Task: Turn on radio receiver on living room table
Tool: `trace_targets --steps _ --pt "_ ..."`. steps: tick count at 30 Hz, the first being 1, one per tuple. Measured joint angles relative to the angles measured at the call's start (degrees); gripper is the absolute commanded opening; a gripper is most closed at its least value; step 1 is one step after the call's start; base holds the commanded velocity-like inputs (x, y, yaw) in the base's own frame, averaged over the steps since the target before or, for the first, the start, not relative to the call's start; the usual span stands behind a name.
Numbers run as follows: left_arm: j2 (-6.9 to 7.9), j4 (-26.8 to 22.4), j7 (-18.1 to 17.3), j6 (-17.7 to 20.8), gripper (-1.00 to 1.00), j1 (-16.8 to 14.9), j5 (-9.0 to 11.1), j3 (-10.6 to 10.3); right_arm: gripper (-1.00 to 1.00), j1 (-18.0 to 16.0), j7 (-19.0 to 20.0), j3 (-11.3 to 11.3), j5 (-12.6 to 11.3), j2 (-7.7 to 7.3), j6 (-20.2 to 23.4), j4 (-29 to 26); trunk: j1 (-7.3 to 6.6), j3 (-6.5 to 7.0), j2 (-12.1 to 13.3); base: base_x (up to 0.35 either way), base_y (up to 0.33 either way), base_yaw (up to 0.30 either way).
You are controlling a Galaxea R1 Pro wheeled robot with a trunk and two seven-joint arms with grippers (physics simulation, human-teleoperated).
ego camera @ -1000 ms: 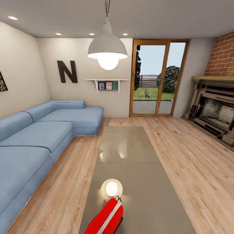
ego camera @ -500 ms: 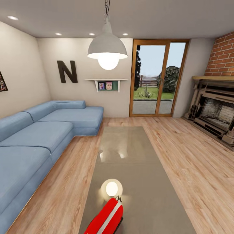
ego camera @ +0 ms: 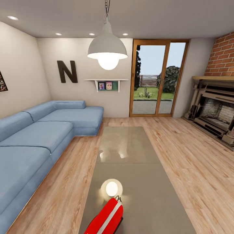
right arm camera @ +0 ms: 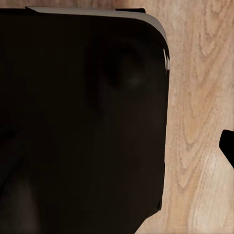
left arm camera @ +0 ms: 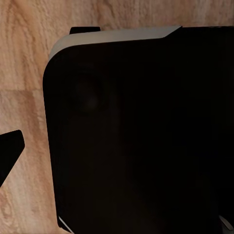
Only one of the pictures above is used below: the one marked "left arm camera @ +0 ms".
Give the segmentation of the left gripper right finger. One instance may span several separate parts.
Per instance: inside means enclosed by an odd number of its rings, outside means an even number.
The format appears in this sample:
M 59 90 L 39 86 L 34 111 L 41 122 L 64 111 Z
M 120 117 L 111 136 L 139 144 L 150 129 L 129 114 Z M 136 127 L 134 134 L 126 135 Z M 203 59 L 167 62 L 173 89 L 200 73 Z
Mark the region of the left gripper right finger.
M 223 130 L 219 147 L 234 168 L 234 131 Z

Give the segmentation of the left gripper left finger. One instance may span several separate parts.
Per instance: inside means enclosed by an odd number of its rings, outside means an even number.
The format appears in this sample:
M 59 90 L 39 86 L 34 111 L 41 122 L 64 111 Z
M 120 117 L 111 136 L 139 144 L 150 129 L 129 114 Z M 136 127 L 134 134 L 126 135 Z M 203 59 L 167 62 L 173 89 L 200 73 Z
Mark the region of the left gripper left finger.
M 0 135 L 0 188 L 25 148 L 21 130 Z

